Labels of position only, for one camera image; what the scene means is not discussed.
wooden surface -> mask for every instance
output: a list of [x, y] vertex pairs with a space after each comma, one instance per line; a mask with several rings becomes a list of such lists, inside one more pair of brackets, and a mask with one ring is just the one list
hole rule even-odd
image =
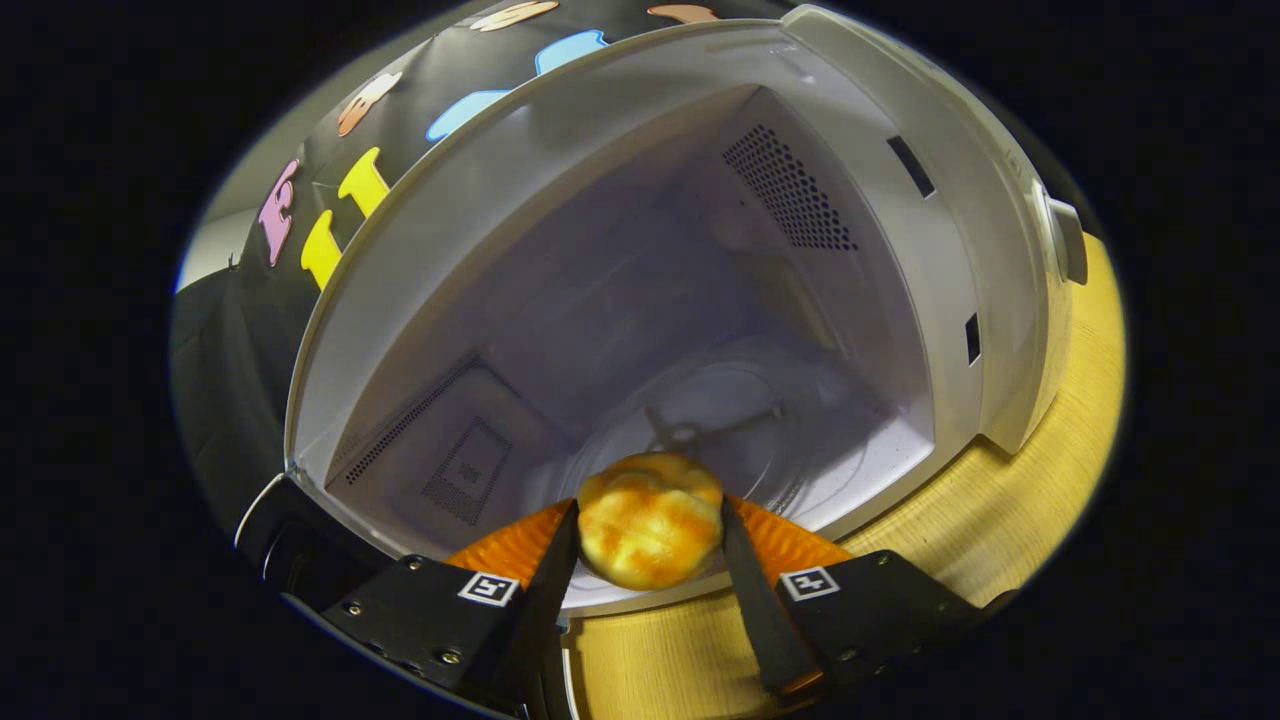
[[[1075, 523], [1101, 477], [1124, 395], [1120, 297], [1085, 236], [1062, 387], [1016, 456], [978, 438], [913, 496], [842, 544], [890, 548], [982, 606], [1021, 585]], [[771, 706], [731, 591], [575, 621], [567, 638], [582, 720], [746, 717]]]

ventilation holes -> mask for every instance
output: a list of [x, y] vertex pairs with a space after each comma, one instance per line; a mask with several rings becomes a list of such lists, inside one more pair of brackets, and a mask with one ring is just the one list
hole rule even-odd
[[[484, 510], [484, 505], [489, 500], [489, 493], [493, 491], [498, 475], [502, 473], [502, 466], [507, 464], [511, 447], [511, 442], [494, 430], [489, 423], [485, 423], [481, 418], [472, 418], [471, 424], [463, 430], [462, 437], [453, 443], [449, 454], [444, 456], [444, 461], [431, 474], [431, 479], [426, 482], [421, 493], [431, 498], [436, 506], [449, 515], [474, 527], [476, 520], [480, 519], [480, 511]], [[476, 469], [470, 461], [461, 462], [461, 469], [454, 470], [453, 461], [460, 454], [463, 454], [463, 457], [468, 460], [477, 461], [479, 465], [488, 468], [489, 471], [484, 473]], [[476, 486], [479, 484], [477, 480], [485, 474], [488, 474], [488, 480], [485, 480], [484, 488], [479, 493], [465, 491], [460, 487], [462, 483], [453, 482], [462, 480], [466, 484]]]
[[396, 424], [393, 424], [389, 429], [387, 429], [385, 433], [383, 433], [383, 436], [378, 439], [378, 442], [375, 442], [372, 447], [370, 447], [369, 451], [366, 451], [365, 455], [351, 469], [347, 470], [344, 475], [347, 484], [348, 486], [356, 484], [356, 480], [358, 480], [360, 477], [364, 475], [366, 470], [369, 470], [369, 468], [374, 464], [374, 461], [378, 460], [378, 456], [381, 455], [383, 451], [385, 451], [388, 447], [390, 447], [392, 442], [394, 442], [401, 433], [403, 433], [410, 425], [413, 424], [413, 420], [417, 420], [419, 416], [421, 416], [422, 413], [425, 413], [426, 409], [430, 407], [431, 404], [435, 402], [440, 397], [440, 395], [444, 393], [444, 391], [449, 389], [449, 386], [452, 386], [465, 373], [471, 370], [480, 370], [484, 373], [489, 373], [495, 380], [498, 380], [498, 383], [503, 388], [507, 389], [507, 392], [509, 392], [516, 397], [520, 397], [520, 393], [516, 392], [516, 388], [507, 384], [507, 380], [498, 373], [494, 373], [493, 369], [484, 363], [484, 360], [479, 357], [471, 357], [470, 360], [463, 363], [457, 370], [449, 374], [449, 377], [445, 378], [440, 384], [435, 386], [435, 388], [431, 389], [430, 393], [426, 395], [426, 397], [415, 402], [410, 407], [408, 413], [402, 415], [401, 419], [396, 421]]
[[722, 156], [796, 247], [858, 250], [818, 181], [772, 128], [755, 126]]

